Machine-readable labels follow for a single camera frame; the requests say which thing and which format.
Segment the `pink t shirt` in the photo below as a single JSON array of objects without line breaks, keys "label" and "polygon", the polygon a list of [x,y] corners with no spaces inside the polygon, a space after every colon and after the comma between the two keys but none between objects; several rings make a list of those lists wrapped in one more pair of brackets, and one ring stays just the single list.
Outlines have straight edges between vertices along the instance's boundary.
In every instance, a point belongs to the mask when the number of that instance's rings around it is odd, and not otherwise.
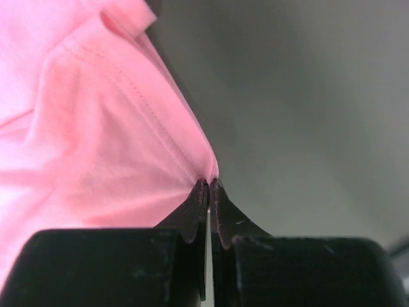
[{"label": "pink t shirt", "polygon": [[219,174],[145,1],[1,2],[1,274],[41,229],[155,226]]}]

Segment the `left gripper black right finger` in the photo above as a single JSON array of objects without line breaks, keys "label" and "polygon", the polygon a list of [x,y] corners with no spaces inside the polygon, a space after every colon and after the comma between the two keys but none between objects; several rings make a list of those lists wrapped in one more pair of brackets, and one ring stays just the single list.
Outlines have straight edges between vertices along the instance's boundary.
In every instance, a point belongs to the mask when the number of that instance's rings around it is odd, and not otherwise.
[{"label": "left gripper black right finger", "polygon": [[387,252],[361,237],[274,237],[210,185],[216,306],[407,306]]}]

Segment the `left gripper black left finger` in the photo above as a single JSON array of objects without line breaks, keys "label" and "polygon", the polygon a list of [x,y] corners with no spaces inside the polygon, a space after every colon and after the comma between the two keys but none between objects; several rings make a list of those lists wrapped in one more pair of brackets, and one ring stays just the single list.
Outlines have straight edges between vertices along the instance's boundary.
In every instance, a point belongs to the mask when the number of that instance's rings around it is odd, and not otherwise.
[{"label": "left gripper black left finger", "polygon": [[206,298],[208,184],[153,228],[36,232],[1,291],[2,306],[199,306]]}]

